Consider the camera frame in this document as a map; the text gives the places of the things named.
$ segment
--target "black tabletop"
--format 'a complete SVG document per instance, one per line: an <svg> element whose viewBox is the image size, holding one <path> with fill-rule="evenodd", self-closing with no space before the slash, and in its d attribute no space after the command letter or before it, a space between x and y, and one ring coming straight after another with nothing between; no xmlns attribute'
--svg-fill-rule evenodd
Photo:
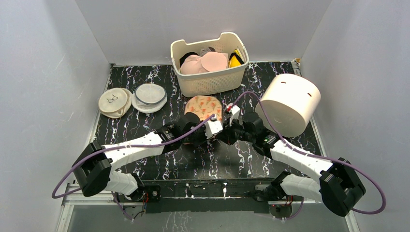
<svg viewBox="0 0 410 232"><path fill-rule="evenodd" d="M214 94L223 105L233 102L240 93L250 90L262 96L272 79L282 73L294 73L290 62L250 63L245 70L242 85L234 90ZM108 89L121 87L134 92L143 83L154 83L165 88L168 103L152 114L138 112L131 107L120 119L101 115L96 131L100 144L116 144L141 137L164 123L178 120L190 98L184 97L171 65L113 67ZM257 100L245 95L238 106L242 112L253 111ZM311 124L293 144L317 155L320 154ZM212 141L201 147L182 145L164 155L148 157L122 167L125 173L137 173L143 180L212 179L212 178L274 178L282 171L301 175L299 171L278 161L258 155L246 142L226 145Z"/></svg>

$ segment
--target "beige round fabric pad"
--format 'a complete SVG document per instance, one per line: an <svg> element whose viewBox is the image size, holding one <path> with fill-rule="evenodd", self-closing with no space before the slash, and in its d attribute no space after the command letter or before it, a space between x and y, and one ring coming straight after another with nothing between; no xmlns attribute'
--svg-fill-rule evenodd
<svg viewBox="0 0 410 232"><path fill-rule="evenodd" d="M214 97L195 96L191 98L185 106L184 114L188 112L196 114L201 121L212 114L215 114L217 119L222 121L222 104Z"/></svg>

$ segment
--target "pink bra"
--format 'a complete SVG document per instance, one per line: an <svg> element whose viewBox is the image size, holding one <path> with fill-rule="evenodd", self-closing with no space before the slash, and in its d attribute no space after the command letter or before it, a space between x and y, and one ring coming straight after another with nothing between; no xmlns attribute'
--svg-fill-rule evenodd
<svg viewBox="0 0 410 232"><path fill-rule="evenodd" d="M188 56L181 65L182 74L198 74L214 72L228 68L228 54L207 52L203 57L198 55Z"/></svg>

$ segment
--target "white enclosure wall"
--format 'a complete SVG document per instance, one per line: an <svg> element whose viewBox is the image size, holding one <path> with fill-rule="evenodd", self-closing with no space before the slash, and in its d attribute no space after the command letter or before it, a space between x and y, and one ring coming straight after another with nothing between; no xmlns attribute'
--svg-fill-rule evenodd
<svg viewBox="0 0 410 232"><path fill-rule="evenodd" d="M54 231L110 65L73 0L2 0L0 34L0 230Z"/></svg>
<svg viewBox="0 0 410 232"><path fill-rule="evenodd" d="M333 0L301 60L317 85L315 112L329 156L374 177L388 198L376 216L356 214L361 231L409 231L410 1ZM375 210L377 190L357 208Z"/></svg>
<svg viewBox="0 0 410 232"><path fill-rule="evenodd" d="M76 0L110 63L170 64L170 45L238 34L250 60L303 55L331 0Z"/></svg>

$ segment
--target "laundry basket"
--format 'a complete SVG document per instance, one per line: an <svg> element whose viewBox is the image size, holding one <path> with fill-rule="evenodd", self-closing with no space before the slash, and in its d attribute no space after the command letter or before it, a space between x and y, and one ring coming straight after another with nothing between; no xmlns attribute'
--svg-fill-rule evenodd
<svg viewBox="0 0 410 232"><path fill-rule="evenodd" d="M179 71L179 59L188 52L196 52L205 47L230 55L235 49L243 55L244 64L221 71L184 75ZM171 58L174 71L178 77L182 94L186 97L210 95L238 88L241 85L245 68L249 64L248 53L239 37L232 32L224 32L218 39L196 43L178 40L171 44Z"/></svg>

